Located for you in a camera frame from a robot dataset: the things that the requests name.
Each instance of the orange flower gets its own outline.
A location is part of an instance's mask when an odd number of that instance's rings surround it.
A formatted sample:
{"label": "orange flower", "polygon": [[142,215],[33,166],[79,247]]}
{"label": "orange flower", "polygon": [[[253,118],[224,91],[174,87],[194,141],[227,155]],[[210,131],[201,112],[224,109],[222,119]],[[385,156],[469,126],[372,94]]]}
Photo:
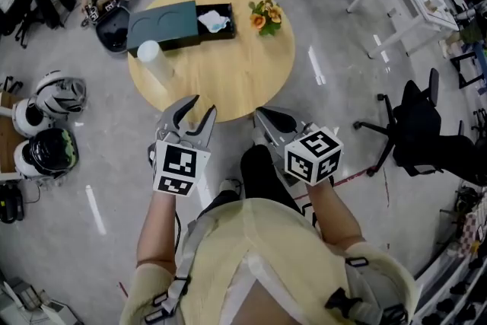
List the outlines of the orange flower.
{"label": "orange flower", "polygon": [[267,10],[267,13],[269,14],[269,18],[272,19],[272,22],[280,24],[281,23],[281,8],[278,6],[273,6],[269,10]]}
{"label": "orange flower", "polygon": [[260,30],[266,24],[266,17],[263,15],[258,14],[251,14],[250,15],[250,24],[255,27],[257,30]]}

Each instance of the flower bouquet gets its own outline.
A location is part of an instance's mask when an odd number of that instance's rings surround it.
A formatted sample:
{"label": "flower bouquet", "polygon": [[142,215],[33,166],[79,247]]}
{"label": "flower bouquet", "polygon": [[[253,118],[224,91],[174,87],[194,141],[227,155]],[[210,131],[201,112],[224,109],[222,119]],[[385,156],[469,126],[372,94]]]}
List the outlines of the flower bouquet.
{"label": "flower bouquet", "polygon": [[250,25],[259,31],[260,36],[273,36],[281,28],[282,9],[277,3],[274,5],[272,0],[262,0],[257,5],[250,2],[249,7],[252,10]]}

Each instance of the yellow shirt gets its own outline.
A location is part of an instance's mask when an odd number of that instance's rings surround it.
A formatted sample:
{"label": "yellow shirt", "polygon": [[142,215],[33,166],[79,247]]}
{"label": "yellow shirt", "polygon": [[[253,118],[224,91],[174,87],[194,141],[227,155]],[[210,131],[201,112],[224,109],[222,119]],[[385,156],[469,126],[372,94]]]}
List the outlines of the yellow shirt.
{"label": "yellow shirt", "polygon": [[[221,206],[216,223],[196,251],[191,283],[180,307],[186,325],[218,325],[228,286],[246,253],[258,253],[279,276],[310,324],[345,323],[324,305],[338,287],[349,292],[345,259],[321,240],[296,211],[267,199],[245,199]],[[347,256],[364,256],[380,265],[406,296],[409,318],[419,294],[411,275],[391,257],[367,243],[353,245]],[[152,264],[137,268],[121,325],[139,325],[155,311],[152,298],[165,292],[172,275]]]}

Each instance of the concrete floor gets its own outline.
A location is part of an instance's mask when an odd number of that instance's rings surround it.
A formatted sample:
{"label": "concrete floor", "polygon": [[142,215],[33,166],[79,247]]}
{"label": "concrete floor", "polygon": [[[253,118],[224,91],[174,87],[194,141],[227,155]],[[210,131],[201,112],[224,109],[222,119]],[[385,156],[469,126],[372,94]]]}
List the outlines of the concrete floor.
{"label": "concrete floor", "polygon": [[[144,9],[152,1],[135,0],[132,9]],[[394,32],[381,0],[365,0],[354,14],[345,11],[351,0],[277,1],[294,30],[296,59],[287,83],[270,103],[338,128],[345,151],[336,180],[373,165],[384,146],[383,136],[352,128],[357,119],[385,124],[385,107],[375,95],[389,94],[397,104],[409,79],[420,88],[427,86],[431,67],[440,72],[442,134],[455,134],[463,119],[469,135],[472,111],[485,106],[485,99],[478,97],[478,85],[457,88],[456,73],[438,45],[406,57],[405,46],[420,40],[418,33],[388,49],[388,63],[380,56],[366,56],[376,45],[373,34],[384,40]],[[80,22],[76,9],[65,29],[35,27],[26,50],[13,36],[0,41],[2,76],[25,81],[23,94],[29,94],[53,69],[84,78],[89,89],[87,109],[71,123],[81,161],[59,186],[43,188],[40,202],[26,206],[22,223],[0,226],[0,268],[6,276],[20,276],[69,304],[85,323],[112,324],[123,307],[118,283],[130,285],[151,196],[146,148],[160,113],[135,89],[126,56],[109,55],[94,31],[82,30]],[[307,54],[310,46],[326,77],[324,86],[315,82]],[[205,172],[211,196],[221,179],[238,175],[240,156],[252,143],[251,128],[247,118],[215,126],[209,146],[212,159]],[[375,177],[359,177],[337,192],[359,220],[365,237],[414,273],[428,262],[437,248],[435,242],[449,227],[438,210],[451,207],[459,182],[449,173],[409,177],[389,159]],[[95,224],[85,191],[88,185],[106,234]],[[36,199],[36,186],[26,183],[24,187],[25,197]],[[183,224],[207,202],[204,194],[178,199]]]}

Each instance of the cube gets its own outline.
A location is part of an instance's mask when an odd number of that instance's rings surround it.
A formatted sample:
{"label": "cube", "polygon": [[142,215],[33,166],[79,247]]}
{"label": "cube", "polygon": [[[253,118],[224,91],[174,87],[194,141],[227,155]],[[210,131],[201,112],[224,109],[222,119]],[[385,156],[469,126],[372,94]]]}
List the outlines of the cube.
{"label": "cube", "polygon": [[342,142],[323,127],[285,146],[285,172],[314,186],[338,169]]}
{"label": "cube", "polygon": [[180,196],[191,195],[210,155],[208,149],[188,148],[157,140],[152,164],[152,189]]}

